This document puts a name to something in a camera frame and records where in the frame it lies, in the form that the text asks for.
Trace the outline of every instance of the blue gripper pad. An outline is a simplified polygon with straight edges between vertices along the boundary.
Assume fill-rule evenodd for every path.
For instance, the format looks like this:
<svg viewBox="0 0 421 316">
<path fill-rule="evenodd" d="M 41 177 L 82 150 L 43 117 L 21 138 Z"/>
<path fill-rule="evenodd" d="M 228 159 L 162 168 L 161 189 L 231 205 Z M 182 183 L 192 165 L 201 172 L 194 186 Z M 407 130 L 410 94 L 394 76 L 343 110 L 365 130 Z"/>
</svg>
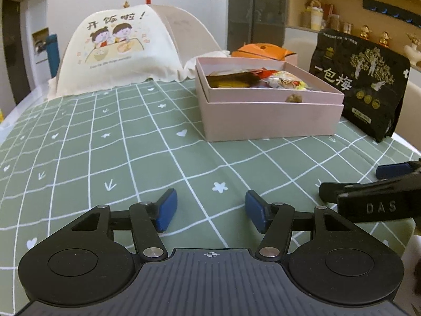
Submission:
<svg viewBox="0 0 421 316">
<path fill-rule="evenodd" d="M 175 189 L 168 189 L 157 201 L 159 205 L 158 218 L 156 219 L 156 230 L 158 233 L 165 232 L 177 210 L 177 192 Z"/>
<path fill-rule="evenodd" d="M 414 170 L 407 162 L 399 164 L 380 165 L 375 171 L 377 179 L 391 179 L 412 173 Z"/>
<path fill-rule="evenodd" d="M 253 196 L 250 192 L 245 194 L 245 213 L 253 222 L 258 232 L 265 234 L 269 227 L 269 221 L 265 216 L 264 204 L 259 202 L 257 197 L 260 198 L 259 196 Z"/>
</svg>

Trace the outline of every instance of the green checkered tablecloth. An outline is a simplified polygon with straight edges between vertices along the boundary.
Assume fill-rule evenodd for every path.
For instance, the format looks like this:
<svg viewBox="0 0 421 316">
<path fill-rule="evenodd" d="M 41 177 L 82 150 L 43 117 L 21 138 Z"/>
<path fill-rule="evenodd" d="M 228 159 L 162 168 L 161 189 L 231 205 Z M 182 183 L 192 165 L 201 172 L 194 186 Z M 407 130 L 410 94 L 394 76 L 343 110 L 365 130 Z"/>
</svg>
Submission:
<svg viewBox="0 0 421 316">
<path fill-rule="evenodd" d="M 345 119 L 334 136 L 208 143 L 203 134 L 194 81 L 149 81 L 27 110 L 0 147 L 0 314 L 27 303 L 17 266 L 28 249 L 98 204 L 125 210 L 175 188 L 178 210 L 161 235 L 169 252 L 255 249 L 262 235 L 245 215 L 248 189 L 312 211 L 321 182 L 368 183 L 377 165 L 418 158 Z M 399 254 L 413 229 L 408 220 L 360 226 Z M 294 233 L 290 250 L 308 239 Z M 130 232 L 115 240 L 133 250 Z"/>
</svg>

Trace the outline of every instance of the black snack bag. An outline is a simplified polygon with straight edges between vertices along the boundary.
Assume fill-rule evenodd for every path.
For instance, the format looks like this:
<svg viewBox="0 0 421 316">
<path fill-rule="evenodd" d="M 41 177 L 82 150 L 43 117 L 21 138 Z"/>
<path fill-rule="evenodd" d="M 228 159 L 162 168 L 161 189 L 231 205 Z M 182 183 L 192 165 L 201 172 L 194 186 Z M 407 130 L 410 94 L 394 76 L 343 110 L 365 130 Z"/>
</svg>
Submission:
<svg viewBox="0 0 421 316">
<path fill-rule="evenodd" d="M 309 72 L 343 92 L 342 115 L 381 142 L 395 130 L 410 68 L 390 49 L 327 29 L 317 35 Z"/>
</svg>

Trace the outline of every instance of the pink box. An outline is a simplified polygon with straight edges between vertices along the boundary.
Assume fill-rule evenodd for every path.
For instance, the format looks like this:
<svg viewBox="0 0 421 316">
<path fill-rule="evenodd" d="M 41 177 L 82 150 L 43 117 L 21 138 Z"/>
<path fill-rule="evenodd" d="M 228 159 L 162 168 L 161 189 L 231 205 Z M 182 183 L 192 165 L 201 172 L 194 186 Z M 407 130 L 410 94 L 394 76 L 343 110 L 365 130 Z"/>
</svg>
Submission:
<svg viewBox="0 0 421 316">
<path fill-rule="evenodd" d="M 261 68 L 286 70 L 320 91 L 209 87 L 213 71 Z M 207 141 L 233 141 L 333 135 L 344 95 L 319 78 L 289 63 L 250 58 L 198 58 L 196 92 Z M 286 103 L 293 93 L 303 103 Z"/>
</svg>

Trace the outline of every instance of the gray cabinet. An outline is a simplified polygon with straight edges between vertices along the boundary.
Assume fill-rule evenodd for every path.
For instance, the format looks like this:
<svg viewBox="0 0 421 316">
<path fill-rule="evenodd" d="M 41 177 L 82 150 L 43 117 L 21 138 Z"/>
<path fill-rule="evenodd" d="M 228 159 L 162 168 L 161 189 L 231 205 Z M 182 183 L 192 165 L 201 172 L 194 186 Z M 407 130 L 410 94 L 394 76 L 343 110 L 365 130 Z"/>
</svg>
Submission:
<svg viewBox="0 0 421 316">
<path fill-rule="evenodd" d="M 244 44 L 261 42 L 282 46 L 286 1 L 228 0 L 228 50 L 234 51 Z"/>
</svg>

